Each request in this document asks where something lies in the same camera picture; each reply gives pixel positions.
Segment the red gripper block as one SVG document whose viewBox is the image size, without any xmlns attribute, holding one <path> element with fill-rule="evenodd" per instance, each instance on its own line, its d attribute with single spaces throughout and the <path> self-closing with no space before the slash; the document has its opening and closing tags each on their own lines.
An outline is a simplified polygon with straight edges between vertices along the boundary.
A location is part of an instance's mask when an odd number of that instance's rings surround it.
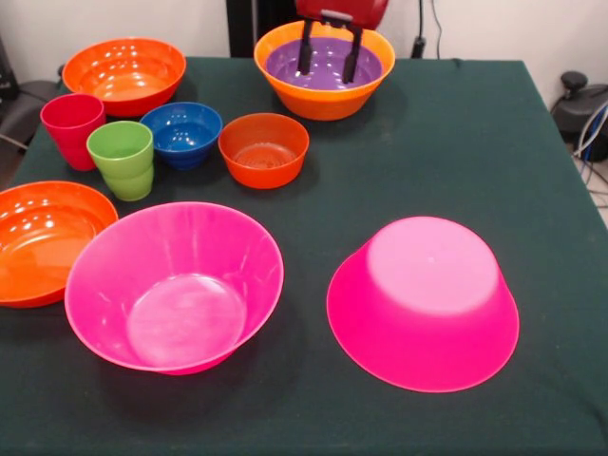
<svg viewBox="0 0 608 456">
<path fill-rule="evenodd" d="M 338 21 L 355 27 L 346 27 L 352 34 L 351 50 L 345 58 L 342 82 L 353 82 L 361 48 L 362 29 L 377 29 L 388 7 L 388 0 L 296 0 L 296 11 L 305 17 L 300 39 L 297 72 L 308 75 L 313 47 L 310 42 L 313 22 Z"/>
</svg>

